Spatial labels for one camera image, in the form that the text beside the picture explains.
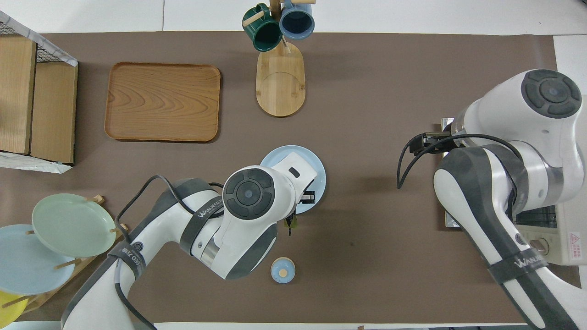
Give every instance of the warning label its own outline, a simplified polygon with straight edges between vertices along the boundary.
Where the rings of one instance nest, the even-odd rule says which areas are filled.
[[[571,260],[583,259],[581,251],[581,235],[578,232],[569,233],[569,246],[571,248]]]

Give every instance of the brown tablecloth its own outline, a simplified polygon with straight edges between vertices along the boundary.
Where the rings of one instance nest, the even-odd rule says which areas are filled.
[[[1,225],[30,223],[54,193],[102,194],[117,214],[154,174],[224,182],[274,148],[305,146],[327,171],[322,201],[298,217],[248,277],[224,281],[167,244],[130,300],[149,320],[218,322],[523,322],[461,231],[446,230],[432,187],[438,157],[424,157],[396,190],[400,150],[438,129],[496,84],[524,70],[556,69],[548,36],[315,33],[302,51],[301,110],[275,118],[255,99],[258,52],[243,32],[53,34],[80,62],[76,165],[65,174],[0,169]],[[117,62],[205,63],[222,74],[220,131],[212,143],[118,142],[104,133],[110,68]],[[127,212],[134,226],[164,190],[154,184]],[[296,264],[292,283],[271,262]],[[20,320],[57,320],[85,270]]]

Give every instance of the mug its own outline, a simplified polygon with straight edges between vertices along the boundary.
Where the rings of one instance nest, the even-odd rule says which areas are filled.
[[[314,31],[312,5],[292,4],[291,0],[284,2],[285,7],[279,21],[281,33],[293,40],[306,39]]]
[[[242,17],[242,20],[246,21],[260,12],[263,12],[262,17],[242,28],[253,41],[253,47],[256,50],[267,52],[279,45],[282,38],[279,23],[271,17],[269,7],[265,4],[258,4],[256,7],[249,9]]]

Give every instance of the velcro strap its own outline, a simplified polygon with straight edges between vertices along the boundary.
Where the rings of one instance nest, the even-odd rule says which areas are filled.
[[[146,267],[143,255],[125,241],[116,244],[116,246],[108,252],[108,255],[113,255],[124,261],[124,263],[133,271],[135,280],[141,276]]]
[[[520,251],[489,267],[489,273],[498,284],[503,284],[539,268],[548,266],[538,250],[530,248]]]
[[[223,207],[222,196],[216,196],[197,210],[181,234],[180,247],[187,254],[192,255],[191,246],[198,237],[208,219]]]

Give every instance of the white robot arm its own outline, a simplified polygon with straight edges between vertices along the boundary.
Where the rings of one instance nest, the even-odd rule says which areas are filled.
[[[584,179],[575,141],[581,93],[568,77],[530,70],[498,85],[451,125],[464,138],[434,174],[440,203],[473,241],[496,282],[534,329],[587,329],[587,291],[545,268],[542,255],[517,231],[508,213],[574,197]]]
[[[74,296],[63,314],[62,329],[134,329],[128,313],[133,308],[124,297],[167,242],[179,243],[221,278],[248,275],[275,242],[277,221],[295,211],[316,175],[301,156],[291,153],[271,168],[238,170],[227,180],[222,196],[200,179],[176,183],[177,195],[194,213],[165,191],[130,233],[130,243],[114,247]],[[224,214],[217,216],[223,206]]]

